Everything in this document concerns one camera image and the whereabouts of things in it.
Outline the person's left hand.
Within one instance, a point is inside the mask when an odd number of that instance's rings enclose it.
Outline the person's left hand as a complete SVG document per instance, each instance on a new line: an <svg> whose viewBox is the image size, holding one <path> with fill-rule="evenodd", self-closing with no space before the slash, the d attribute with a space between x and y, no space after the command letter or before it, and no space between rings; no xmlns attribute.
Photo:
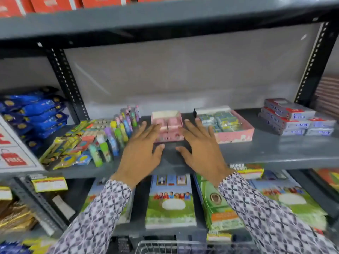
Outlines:
<svg viewBox="0 0 339 254"><path fill-rule="evenodd" d="M117 171L110 177L110 180L122 182L133 189L154 171L158 165L152 165L151 157L160 128L160 124L151 124L147 127L147 140L143 142L136 142L137 131L135 132L123 151Z"/></svg>

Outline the person's right forearm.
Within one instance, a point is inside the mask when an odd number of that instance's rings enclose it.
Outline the person's right forearm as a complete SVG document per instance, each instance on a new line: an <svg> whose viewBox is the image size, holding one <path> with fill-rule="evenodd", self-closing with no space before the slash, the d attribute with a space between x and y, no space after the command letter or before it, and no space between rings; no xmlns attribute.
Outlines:
<svg viewBox="0 0 339 254"><path fill-rule="evenodd" d="M218 185L263 254L339 254L339 247L233 173Z"/></svg>

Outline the pink cardboard tray box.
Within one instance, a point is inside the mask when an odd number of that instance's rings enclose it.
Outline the pink cardboard tray box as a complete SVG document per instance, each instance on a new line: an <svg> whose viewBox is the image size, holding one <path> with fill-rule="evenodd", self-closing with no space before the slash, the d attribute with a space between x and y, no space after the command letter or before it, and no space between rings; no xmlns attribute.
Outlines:
<svg viewBox="0 0 339 254"><path fill-rule="evenodd" d="M235 110L232 110L229 106L218 106L212 108L195 108L193 114L195 117L197 117L198 114L214 113L219 111L230 112L231 114L238 117L239 121L242 123L243 129L241 131L236 132L220 132L220 133L214 132L218 144L252 141L254 127Z"/></svg>

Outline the green and blue notebook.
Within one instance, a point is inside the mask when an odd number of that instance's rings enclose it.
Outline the green and blue notebook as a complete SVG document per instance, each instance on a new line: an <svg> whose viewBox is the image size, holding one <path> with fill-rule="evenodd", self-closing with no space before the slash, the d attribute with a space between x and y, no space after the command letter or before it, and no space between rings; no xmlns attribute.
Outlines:
<svg viewBox="0 0 339 254"><path fill-rule="evenodd" d="M100 192L103 190L105 184L107 182L107 178L98 178L95 179L93 182L93 185L87 195L87 198L81 208L81 212L83 212L87 206L100 194ZM117 225L129 223L131 219L132 214L132 208L133 208L133 200L134 200L135 190L131 192L131 196L127 204L125 205L121 217L119 218L119 221L117 222Z"/></svg>
<svg viewBox="0 0 339 254"><path fill-rule="evenodd" d="M197 226L190 174L152 175L145 228Z"/></svg>

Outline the green book with round emblem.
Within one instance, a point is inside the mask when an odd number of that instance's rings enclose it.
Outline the green book with round emblem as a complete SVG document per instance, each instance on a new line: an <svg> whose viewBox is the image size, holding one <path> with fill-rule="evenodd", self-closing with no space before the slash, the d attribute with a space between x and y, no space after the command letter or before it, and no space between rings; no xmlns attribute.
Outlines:
<svg viewBox="0 0 339 254"><path fill-rule="evenodd" d="M244 228L243 221L208 180L195 174L194 181L210 234L229 233Z"/></svg>

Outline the yellow shelf price label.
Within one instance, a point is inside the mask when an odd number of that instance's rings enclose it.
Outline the yellow shelf price label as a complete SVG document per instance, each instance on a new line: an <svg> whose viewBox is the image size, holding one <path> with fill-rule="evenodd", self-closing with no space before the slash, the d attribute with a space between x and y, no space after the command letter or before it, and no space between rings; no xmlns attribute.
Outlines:
<svg viewBox="0 0 339 254"><path fill-rule="evenodd" d="M0 201L11 201L13 200L13 195L10 187L0 186Z"/></svg>
<svg viewBox="0 0 339 254"><path fill-rule="evenodd" d="M229 167L246 180L260 179L264 173L263 163L235 163L229 164Z"/></svg>
<svg viewBox="0 0 339 254"><path fill-rule="evenodd" d="M229 233L207 233L206 241L208 242L231 242L232 235Z"/></svg>
<svg viewBox="0 0 339 254"><path fill-rule="evenodd" d="M49 177L31 180L35 192L67 191L68 186L64 177Z"/></svg>

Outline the red and white flat box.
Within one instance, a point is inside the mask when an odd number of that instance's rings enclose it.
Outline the red and white flat box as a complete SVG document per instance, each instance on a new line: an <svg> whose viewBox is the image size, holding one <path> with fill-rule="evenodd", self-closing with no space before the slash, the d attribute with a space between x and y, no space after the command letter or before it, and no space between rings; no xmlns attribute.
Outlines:
<svg viewBox="0 0 339 254"><path fill-rule="evenodd" d="M308 129L311 125L309 120L288 120L268 107L262 107L258 115L281 129Z"/></svg>
<svg viewBox="0 0 339 254"><path fill-rule="evenodd" d="M269 108L280 117L288 120L305 120L315 116L316 111L290 102L285 98L265 99L264 107Z"/></svg>
<svg viewBox="0 0 339 254"><path fill-rule="evenodd" d="M334 128L309 128L305 131L305 136L331 136Z"/></svg>
<svg viewBox="0 0 339 254"><path fill-rule="evenodd" d="M322 117L314 117L308 119L308 121L310 122L309 128L334 128L337 123L334 119L324 119Z"/></svg>
<svg viewBox="0 0 339 254"><path fill-rule="evenodd" d="M263 119L266 124L271 126L280 136L298 136L304 135L309 125L302 124L298 126L295 122L287 123L286 125L282 125L282 123L274 121L274 119L269 118L268 116L264 116L262 113L259 113L259 118Z"/></svg>

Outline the stack of blue packets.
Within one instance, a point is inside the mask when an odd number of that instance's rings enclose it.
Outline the stack of blue packets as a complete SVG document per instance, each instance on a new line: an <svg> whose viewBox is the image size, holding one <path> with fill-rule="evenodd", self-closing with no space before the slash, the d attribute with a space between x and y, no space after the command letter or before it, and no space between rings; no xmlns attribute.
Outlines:
<svg viewBox="0 0 339 254"><path fill-rule="evenodd" d="M67 100L58 92L52 86L0 92L0 115L35 154L45 139L67 124Z"/></svg>

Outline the stack of green notebooks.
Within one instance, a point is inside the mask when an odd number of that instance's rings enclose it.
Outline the stack of green notebooks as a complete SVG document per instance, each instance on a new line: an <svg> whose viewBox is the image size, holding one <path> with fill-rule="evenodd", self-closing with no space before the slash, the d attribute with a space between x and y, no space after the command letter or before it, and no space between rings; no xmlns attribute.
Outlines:
<svg viewBox="0 0 339 254"><path fill-rule="evenodd" d="M315 229L327 229L327 212L286 171L265 170L260 179L250 179L249 184L263 195L292 210L303 222Z"/></svg>

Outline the grey metal shelf rack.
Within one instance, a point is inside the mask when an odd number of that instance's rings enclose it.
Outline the grey metal shelf rack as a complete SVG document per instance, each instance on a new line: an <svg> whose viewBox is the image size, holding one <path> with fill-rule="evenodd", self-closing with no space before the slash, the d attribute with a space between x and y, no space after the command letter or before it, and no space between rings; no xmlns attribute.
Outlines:
<svg viewBox="0 0 339 254"><path fill-rule="evenodd" d="M259 117L266 98L309 106L339 36L339 0L170 0L0 18L0 94L55 86L71 120L109 118L139 105L178 110L228 105L255 129L221 144L231 164L292 175L329 214L339 205L310 175L339 166L332 136L279 136Z"/></svg>

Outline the white sign with red print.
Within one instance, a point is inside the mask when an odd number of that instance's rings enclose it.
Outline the white sign with red print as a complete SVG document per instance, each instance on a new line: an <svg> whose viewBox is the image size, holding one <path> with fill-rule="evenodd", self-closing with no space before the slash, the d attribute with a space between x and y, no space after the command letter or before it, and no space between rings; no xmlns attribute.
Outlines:
<svg viewBox="0 0 339 254"><path fill-rule="evenodd" d="M38 158L0 115L0 173L17 174L45 171Z"/></svg>

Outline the stack of brown books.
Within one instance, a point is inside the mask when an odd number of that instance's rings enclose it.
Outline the stack of brown books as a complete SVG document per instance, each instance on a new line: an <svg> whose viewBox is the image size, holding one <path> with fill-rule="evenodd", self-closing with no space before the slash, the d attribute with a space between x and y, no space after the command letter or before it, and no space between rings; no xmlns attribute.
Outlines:
<svg viewBox="0 0 339 254"><path fill-rule="evenodd" d="M339 121L339 75L326 75L320 79L311 107Z"/></svg>

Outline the orange and green book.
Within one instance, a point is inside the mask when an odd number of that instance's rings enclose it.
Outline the orange and green book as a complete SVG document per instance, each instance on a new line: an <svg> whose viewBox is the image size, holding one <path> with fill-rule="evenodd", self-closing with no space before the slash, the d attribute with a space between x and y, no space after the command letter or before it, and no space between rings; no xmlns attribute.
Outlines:
<svg viewBox="0 0 339 254"><path fill-rule="evenodd" d="M319 168L316 173L326 181L333 189L339 193L339 167L337 168Z"/></svg>

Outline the pile of gold packets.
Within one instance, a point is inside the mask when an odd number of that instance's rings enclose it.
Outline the pile of gold packets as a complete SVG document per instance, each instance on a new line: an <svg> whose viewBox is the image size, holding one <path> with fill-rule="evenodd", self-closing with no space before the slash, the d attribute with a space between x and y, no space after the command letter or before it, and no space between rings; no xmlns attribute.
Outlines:
<svg viewBox="0 0 339 254"><path fill-rule="evenodd" d="M27 205L20 201L0 201L0 233L26 232L38 223Z"/></svg>

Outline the blue and yellow packets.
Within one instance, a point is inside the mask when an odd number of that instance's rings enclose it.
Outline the blue and yellow packets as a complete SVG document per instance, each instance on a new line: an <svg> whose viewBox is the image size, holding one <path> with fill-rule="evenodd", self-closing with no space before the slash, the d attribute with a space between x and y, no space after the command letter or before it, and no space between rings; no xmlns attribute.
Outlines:
<svg viewBox="0 0 339 254"><path fill-rule="evenodd" d="M0 254L46 254L57 242L52 238L28 238L21 241L0 242Z"/></svg>

